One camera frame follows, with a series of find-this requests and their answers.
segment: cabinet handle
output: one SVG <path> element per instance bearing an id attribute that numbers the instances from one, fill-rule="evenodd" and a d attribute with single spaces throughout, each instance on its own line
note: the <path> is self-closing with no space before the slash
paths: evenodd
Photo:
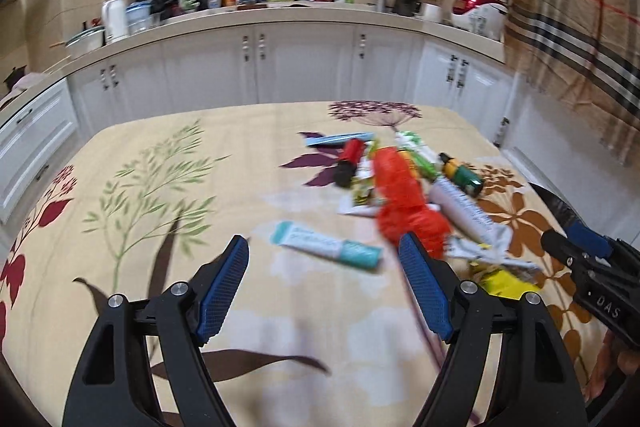
<path id="1" fill-rule="evenodd" d="M 500 129 L 498 129 L 498 133 L 495 134 L 495 140 L 494 140 L 494 145 L 500 149 L 500 147 L 502 147 L 502 142 L 504 142 L 504 136 L 507 134 L 507 131 L 509 130 L 509 124 L 511 122 L 509 122 L 508 118 L 502 118 L 502 121 L 500 122 Z"/>
<path id="2" fill-rule="evenodd" d="M 261 33 L 260 34 L 260 39 L 258 39 L 258 51 L 260 52 L 260 60 L 264 60 L 266 58 L 266 53 L 265 53 L 265 48 L 266 46 L 264 45 L 264 34 Z"/>
<path id="3" fill-rule="evenodd" d="M 244 61 L 249 62 L 249 37 L 242 37 L 242 52 L 244 54 Z"/>
<path id="4" fill-rule="evenodd" d="M 460 63 L 460 71 L 458 72 L 458 84 L 456 85 L 456 87 L 458 89 L 461 89 L 462 87 L 465 87 L 465 83 L 466 83 L 466 70 L 469 67 L 469 61 L 468 60 L 463 60 Z"/>
<path id="5" fill-rule="evenodd" d="M 109 84 L 107 84 L 106 70 L 100 70 L 100 81 L 102 83 L 102 89 L 109 89 Z"/>
<path id="6" fill-rule="evenodd" d="M 367 48 L 367 36 L 365 34 L 360 35 L 360 58 L 364 58 L 364 51 Z"/>
<path id="7" fill-rule="evenodd" d="M 33 107 L 31 107 L 30 110 L 27 111 L 27 114 L 25 114 L 24 116 L 18 118 L 18 120 L 15 121 L 15 124 L 16 125 L 20 125 L 20 122 L 22 120 L 24 120 L 25 118 L 27 118 L 32 112 L 33 112 Z"/>
<path id="8" fill-rule="evenodd" d="M 111 85 L 113 87 L 116 87 L 120 82 L 118 81 L 118 78 L 117 78 L 115 65 L 112 65 L 111 68 L 109 68 L 109 74 L 111 75 Z"/>
<path id="9" fill-rule="evenodd" d="M 447 71 L 447 84 L 453 82 L 453 77 L 456 74 L 456 68 L 458 66 L 458 58 L 456 55 L 451 55 L 451 60 L 449 62 L 449 71 Z"/>
<path id="10" fill-rule="evenodd" d="M 47 170 L 49 169 L 49 164 L 47 163 L 42 169 L 40 169 L 38 171 L 38 174 L 36 174 L 36 181 L 39 182 L 40 178 L 42 178 L 44 176 L 44 173 L 47 172 Z"/>

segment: metal screw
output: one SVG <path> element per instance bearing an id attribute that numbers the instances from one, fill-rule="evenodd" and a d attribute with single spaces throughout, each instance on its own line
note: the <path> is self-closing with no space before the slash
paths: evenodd
<path id="1" fill-rule="evenodd" d="M 123 301 L 124 299 L 122 298 L 122 295 L 116 293 L 116 295 L 112 295 L 111 297 L 109 297 L 108 304 L 111 308 L 117 308 L 122 304 Z"/>
<path id="2" fill-rule="evenodd" d="M 473 295 L 478 291 L 478 285 L 476 285 L 476 283 L 474 283 L 473 281 L 463 281 L 462 283 L 460 283 L 460 289 L 464 293 Z"/>
<path id="3" fill-rule="evenodd" d="M 540 295 L 538 295 L 537 293 L 534 292 L 527 292 L 527 294 L 524 296 L 524 298 L 527 299 L 527 302 L 529 304 L 540 304 L 540 301 L 542 299 L 540 299 Z"/>
<path id="4" fill-rule="evenodd" d="M 171 293 L 175 296 L 180 296 L 187 293 L 188 289 L 189 285 L 186 282 L 177 282 L 173 286 L 171 286 Z"/>

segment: plaid curtain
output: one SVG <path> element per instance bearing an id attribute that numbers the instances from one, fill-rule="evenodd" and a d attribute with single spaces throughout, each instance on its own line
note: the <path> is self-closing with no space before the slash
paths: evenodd
<path id="1" fill-rule="evenodd" d="M 640 168 L 640 0 L 513 0 L 508 65 Z"/>

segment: rice cooker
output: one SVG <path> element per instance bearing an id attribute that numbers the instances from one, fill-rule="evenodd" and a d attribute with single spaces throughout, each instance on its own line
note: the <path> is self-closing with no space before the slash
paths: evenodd
<path id="1" fill-rule="evenodd" d="M 502 37 L 507 7 L 501 0 L 456 0 L 451 23 L 462 30 L 499 41 Z"/>

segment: human hand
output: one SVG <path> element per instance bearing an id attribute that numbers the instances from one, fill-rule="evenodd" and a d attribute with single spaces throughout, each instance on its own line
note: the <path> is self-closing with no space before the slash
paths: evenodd
<path id="1" fill-rule="evenodd" d="M 587 385 L 582 390 L 585 401 L 593 400 L 602 393 L 607 378 L 618 367 L 625 375 L 633 375 L 640 368 L 640 352 L 631 349 L 619 349 L 614 345 L 616 336 L 607 331 L 602 347 L 596 359 L 596 365 Z"/>

